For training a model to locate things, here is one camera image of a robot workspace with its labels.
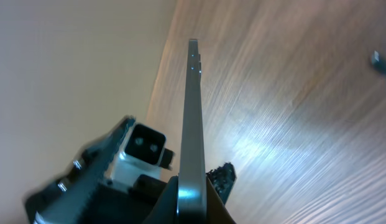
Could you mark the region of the Samsung Galaxy smartphone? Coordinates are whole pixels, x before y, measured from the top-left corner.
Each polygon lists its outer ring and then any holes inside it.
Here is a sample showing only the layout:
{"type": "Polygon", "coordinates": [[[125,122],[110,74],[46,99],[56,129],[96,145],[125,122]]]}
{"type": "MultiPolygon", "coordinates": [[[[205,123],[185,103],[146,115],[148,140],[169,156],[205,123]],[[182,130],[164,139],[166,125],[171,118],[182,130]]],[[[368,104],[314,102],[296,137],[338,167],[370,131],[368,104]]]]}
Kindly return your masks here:
{"type": "Polygon", "coordinates": [[[207,211],[198,41],[188,42],[177,215],[179,223],[205,223],[207,211]]]}

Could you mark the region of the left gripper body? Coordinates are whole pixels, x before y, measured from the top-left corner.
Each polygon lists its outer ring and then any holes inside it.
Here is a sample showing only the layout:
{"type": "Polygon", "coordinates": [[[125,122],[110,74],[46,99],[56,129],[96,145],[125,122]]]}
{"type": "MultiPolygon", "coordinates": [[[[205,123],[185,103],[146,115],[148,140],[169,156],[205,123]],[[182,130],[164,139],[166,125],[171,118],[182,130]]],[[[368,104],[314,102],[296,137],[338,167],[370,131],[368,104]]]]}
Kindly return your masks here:
{"type": "MultiPolygon", "coordinates": [[[[41,191],[27,197],[24,208],[30,223],[35,215],[44,211],[62,195],[58,184],[52,182],[41,191]]],[[[78,223],[142,223],[161,196],[165,182],[141,174],[131,187],[114,180],[98,185],[78,223]]]]}

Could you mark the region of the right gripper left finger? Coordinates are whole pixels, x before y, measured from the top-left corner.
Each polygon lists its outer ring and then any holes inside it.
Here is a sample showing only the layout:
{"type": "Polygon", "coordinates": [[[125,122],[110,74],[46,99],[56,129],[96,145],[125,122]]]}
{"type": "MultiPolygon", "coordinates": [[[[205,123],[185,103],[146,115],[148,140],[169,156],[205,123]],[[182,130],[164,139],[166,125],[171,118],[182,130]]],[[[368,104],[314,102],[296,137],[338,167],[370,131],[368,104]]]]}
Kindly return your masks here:
{"type": "Polygon", "coordinates": [[[143,224],[174,224],[177,216],[177,198],[178,177],[173,176],[143,224]]]}

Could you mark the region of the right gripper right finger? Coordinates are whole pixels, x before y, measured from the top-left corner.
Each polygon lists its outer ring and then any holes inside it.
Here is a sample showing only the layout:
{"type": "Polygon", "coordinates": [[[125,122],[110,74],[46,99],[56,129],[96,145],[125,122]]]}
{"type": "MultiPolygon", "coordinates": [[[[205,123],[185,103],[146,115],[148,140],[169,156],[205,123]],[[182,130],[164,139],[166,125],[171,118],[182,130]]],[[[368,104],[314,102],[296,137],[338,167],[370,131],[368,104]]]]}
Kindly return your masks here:
{"type": "Polygon", "coordinates": [[[206,173],[207,212],[209,224],[235,224],[226,209],[226,202],[237,179],[234,166],[227,162],[206,173]]]}

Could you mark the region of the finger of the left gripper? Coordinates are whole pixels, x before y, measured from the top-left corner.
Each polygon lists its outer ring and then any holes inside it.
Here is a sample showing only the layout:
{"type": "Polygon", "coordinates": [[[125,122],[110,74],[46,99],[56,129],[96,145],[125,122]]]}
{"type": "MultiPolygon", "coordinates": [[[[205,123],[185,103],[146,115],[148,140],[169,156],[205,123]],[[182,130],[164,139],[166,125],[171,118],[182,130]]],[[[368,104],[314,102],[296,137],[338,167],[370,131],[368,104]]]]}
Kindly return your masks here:
{"type": "Polygon", "coordinates": [[[32,222],[78,223],[135,121],[125,116],[108,133],[84,145],[70,171],[56,180],[56,199],[36,210],[32,222]]]}

